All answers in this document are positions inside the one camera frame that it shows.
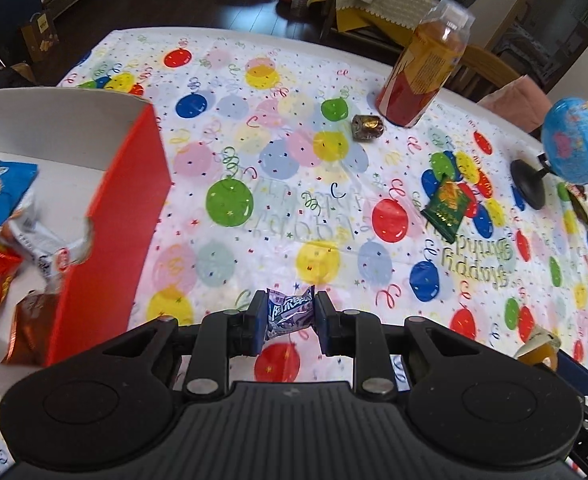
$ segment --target globe stand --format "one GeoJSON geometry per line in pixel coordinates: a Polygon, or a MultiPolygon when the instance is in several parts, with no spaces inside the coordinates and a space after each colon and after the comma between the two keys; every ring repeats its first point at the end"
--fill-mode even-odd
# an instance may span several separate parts
{"type": "Polygon", "coordinates": [[[542,164],[542,170],[535,170],[521,159],[514,160],[509,167],[514,185],[525,202],[536,210],[542,209],[545,202],[542,178],[548,173],[553,173],[544,153],[538,156],[538,160],[542,164]]]}

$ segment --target bottle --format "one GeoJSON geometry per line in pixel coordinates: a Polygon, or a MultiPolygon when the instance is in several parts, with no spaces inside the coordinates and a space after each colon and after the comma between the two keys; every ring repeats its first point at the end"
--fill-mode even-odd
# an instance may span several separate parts
{"type": "Polygon", "coordinates": [[[423,116],[460,61],[474,16],[453,0],[440,0],[414,30],[376,98],[390,122],[411,128],[423,116]]]}

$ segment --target wooden floor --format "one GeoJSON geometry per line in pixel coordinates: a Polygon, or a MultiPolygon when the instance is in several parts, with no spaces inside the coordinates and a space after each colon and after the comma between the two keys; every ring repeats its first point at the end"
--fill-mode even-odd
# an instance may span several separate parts
{"type": "MultiPolygon", "coordinates": [[[[111,31],[121,28],[190,26],[230,28],[317,43],[318,9],[304,21],[289,18],[277,0],[81,0],[55,20],[60,44],[33,66],[40,84],[55,85],[111,31]]],[[[328,46],[393,64],[395,55],[334,34],[328,46]]]]}

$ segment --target blue globe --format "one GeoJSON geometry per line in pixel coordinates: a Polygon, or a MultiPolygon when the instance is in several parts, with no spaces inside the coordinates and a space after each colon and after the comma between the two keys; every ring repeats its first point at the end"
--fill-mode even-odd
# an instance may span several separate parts
{"type": "Polygon", "coordinates": [[[541,140],[555,174],[571,184],[588,184],[588,101],[558,101],[544,118],[541,140]]]}

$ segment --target green balloon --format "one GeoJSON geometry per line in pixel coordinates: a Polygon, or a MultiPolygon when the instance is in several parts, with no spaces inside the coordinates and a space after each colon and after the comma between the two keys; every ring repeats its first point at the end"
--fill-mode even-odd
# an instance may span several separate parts
{"type": "Polygon", "coordinates": [[[514,298],[509,298],[505,304],[505,324],[510,330],[515,329],[516,325],[518,324],[519,311],[520,309],[518,308],[518,301],[516,301],[514,298]]]}
{"type": "Polygon", "coordinates": [[[552,272],[552,283],[554,286],[561,286],[562,273],[560,272],[560,265],[558,265],[556,258],[553,256],[549,258],[549,270],[552,272]]]}
{"type": "Polygon", "coordinates": [[[323,101],[321,112],[328,121],[341,121],[349,115],[349,107],[342,97],[323,101]]]}
{"type": "Polygon", "coordinates": [[[434,153],[429,159],[431,162],[431,169],[434,170],[437,181],[443,179],[443,175],[448,176],[452,179],[456,175],[454,165],[451,159],[445,155],[445,153],[434,153]]]}
{"type": "Polygon", "coordinates": [[[558,191],[558,198],[560,198],[562,202],[570,201],[569,191],[567,191],[567,188],[562,182],[558,183],[558,186],[556,186],[556,190],[558,191]]]}
{"type": "Polygon", "coordinates": [[[84,83],[81,83],[80,85],[76,85],[77,88],[96,88],[96,81],[92,80],[92,81],[85,81],[84,83]]]}
{"type": "Polygon", "coordinates": [[[253,196],[240,180],[224,178],[209,188],[205,209],[218,225],[236,227],[250,218],[253,196]]]}

